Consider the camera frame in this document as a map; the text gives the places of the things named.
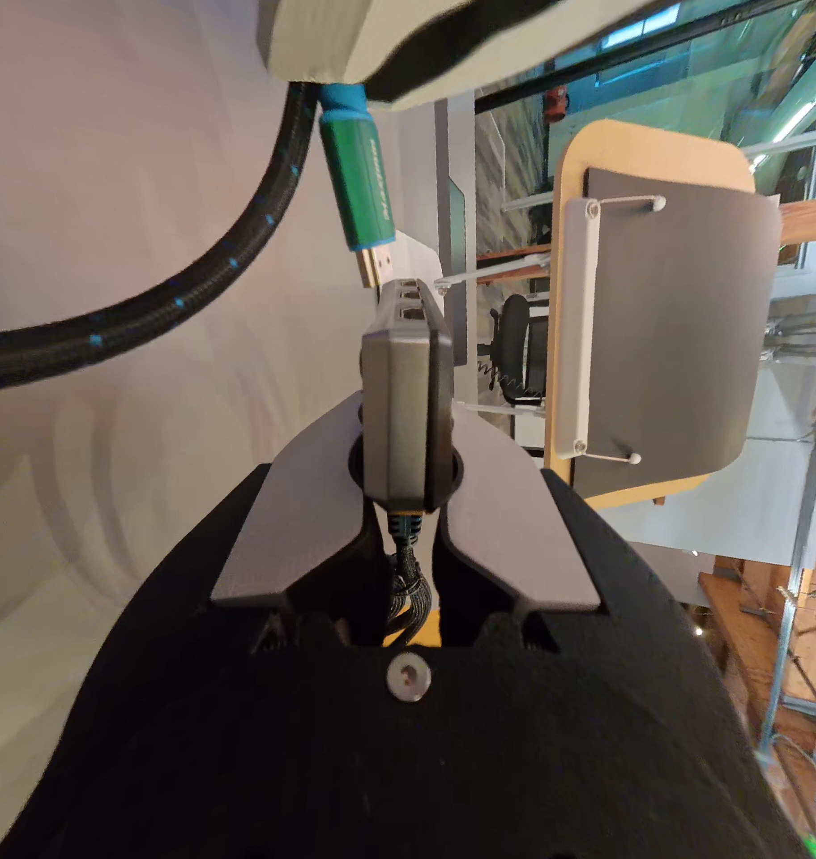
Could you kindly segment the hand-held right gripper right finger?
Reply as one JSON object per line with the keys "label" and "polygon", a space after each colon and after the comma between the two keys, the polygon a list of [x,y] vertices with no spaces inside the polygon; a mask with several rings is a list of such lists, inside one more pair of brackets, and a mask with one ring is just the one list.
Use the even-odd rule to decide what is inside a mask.
{"label": "hand-held right gripper right finger", "polygon": [[461,479],[441,514],[456,557],[517,612],[594,612],[600,597],[533,458],[477,412],[453,404]]}

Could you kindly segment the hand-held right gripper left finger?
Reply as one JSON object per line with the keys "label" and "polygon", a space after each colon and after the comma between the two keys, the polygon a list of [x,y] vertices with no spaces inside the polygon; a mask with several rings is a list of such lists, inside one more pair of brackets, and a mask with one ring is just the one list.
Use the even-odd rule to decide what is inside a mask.
{"label": "hand-held right gripper left finger", "polygon": [[363,559],[365,499],[349,470],[361,392],[277,455],[210,594],[225,607],[367,607],[385,577]]}

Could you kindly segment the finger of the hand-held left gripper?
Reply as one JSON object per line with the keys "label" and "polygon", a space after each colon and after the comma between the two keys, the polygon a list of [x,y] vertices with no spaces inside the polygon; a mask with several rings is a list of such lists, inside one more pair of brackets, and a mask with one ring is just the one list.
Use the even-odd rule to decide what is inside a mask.
{"label": "finger of the hand-held left gripper", "polygon": [[361,83],[411,36],[467,1],[260,1],[256,44],[284,81]]}
{"label": "finger of the hand-held left gripper", "polygon": [[367,97],[409,109],[507,79],[662,11],[672,2],[397,2],[423,12],[367,77]]}

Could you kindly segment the grey usb hub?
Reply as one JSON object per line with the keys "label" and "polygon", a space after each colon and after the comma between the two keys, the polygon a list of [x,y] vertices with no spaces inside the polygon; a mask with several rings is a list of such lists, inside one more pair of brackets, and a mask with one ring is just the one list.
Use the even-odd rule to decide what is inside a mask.
{"label": "grey usb hub", "polygon": [[365,495],[389,514],[432,513],[453,493],[453,338],[414,278],[381,287],[360,347]]}

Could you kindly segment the brown wooden desk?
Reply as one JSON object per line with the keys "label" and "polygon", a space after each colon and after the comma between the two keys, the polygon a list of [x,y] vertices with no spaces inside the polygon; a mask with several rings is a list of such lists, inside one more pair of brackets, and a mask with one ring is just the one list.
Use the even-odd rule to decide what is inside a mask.
{"label": "brown wooden desk", "polygon": [[550,244],[481,254],[477,257],[477,280],[488,284],[548,276],[550,258]]}

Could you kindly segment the white flat plate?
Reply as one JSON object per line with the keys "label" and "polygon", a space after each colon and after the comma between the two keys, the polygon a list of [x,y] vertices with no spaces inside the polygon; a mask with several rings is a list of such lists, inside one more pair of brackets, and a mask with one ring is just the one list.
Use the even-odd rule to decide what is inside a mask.
{"label": "white flat plate", "polygon": [[419,280],[435,289],[443,277],[437,252],[400,230],[396,230],[394,241],[376,246],[372,253],[382,285],[393,280]]}

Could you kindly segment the grey metal panel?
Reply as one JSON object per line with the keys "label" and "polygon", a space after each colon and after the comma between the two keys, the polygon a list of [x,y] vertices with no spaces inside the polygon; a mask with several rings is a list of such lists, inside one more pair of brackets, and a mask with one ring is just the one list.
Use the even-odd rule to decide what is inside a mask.
{"label": "grey metal panel", "polygon": [[445,276],[462,275],[443,297],[454,365],[465,376],[477,345],[477,173],[475,93],[434,105],[438,256]]}

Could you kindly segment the wooden board with grey pad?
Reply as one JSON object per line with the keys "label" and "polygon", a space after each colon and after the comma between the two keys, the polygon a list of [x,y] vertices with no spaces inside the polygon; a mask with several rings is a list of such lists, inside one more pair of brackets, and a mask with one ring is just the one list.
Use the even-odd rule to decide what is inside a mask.
{"label": "wooden board with grey pad", "polygon": [[[659,212],[603,209],[588,452],[553,449],[563,209],[571,199],[658,194]],[[564,148],[552,208],[545,466],[594,510],[699,487],[746,445],[781,237],[734,145],[602,119]]]}

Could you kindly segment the metal stand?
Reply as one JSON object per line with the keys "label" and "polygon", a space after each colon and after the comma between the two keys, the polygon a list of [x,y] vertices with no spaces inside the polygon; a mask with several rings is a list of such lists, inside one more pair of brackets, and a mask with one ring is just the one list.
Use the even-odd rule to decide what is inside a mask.
{"label": "metal stand", "polygon": [[[795,363],[803,367],[816,367],[816,295],[800,296],[797,299],[781,299],[775,312],[778,321],[769,329],[769,339],[777,342],[771,346],[774,363]],[[800,508],[790,555],[789,578],[784,596],[778,645],[774,661],[772,682],[765,714],[759,729],[758,751],[769,755],[776,734],[779,709],[784,700],[784,682],[791,661],[791,639],[804,570],[807,568],[809,547],[816,543],[816,417],[808,433],[811,448],[807,458],[807,469],[802,486]]]}

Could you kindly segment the wooden beam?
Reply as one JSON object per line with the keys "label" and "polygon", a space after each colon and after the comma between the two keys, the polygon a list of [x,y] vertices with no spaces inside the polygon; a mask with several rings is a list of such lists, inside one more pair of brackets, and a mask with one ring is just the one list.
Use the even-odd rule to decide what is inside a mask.
{"label": "wooden beam", "polygon": [[781,245],[801,245],[816,242],[816,199],[779,204]]}

